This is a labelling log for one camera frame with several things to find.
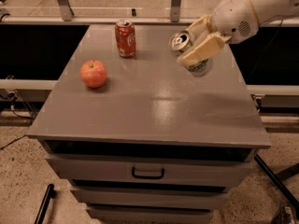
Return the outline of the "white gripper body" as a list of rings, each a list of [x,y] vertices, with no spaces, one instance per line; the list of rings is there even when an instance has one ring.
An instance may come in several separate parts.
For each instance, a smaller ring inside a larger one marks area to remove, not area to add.
[[[214,31],[227,38],[229,44],[239,44],[257,34],[259,19],[250,0],[223,0],[213,10]]]

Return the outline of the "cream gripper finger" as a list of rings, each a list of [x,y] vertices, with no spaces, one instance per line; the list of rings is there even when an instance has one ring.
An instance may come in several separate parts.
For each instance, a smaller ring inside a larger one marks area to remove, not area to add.
[[[210,24],[210,15],[203,15],[193,22],[186,31],[190,34],[192,41],[204,41],[211,38],[213,32]]]
[[[177,57],[177,62],[189,67],[209,59],[218,54],[225,45],[225,38],[220,33],[212,33],[211,38],[204,41],[196,41],[189,49]]]

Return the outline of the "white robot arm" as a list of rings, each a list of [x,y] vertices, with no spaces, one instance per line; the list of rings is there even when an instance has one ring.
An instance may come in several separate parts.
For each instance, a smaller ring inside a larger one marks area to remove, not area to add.
[[[226,44],[239,44],[271,21],[297,17],[299,0],[223,0],[210,15],[187,28],[193,42],[179,54],[179,64],[189,67],[219,53]]]

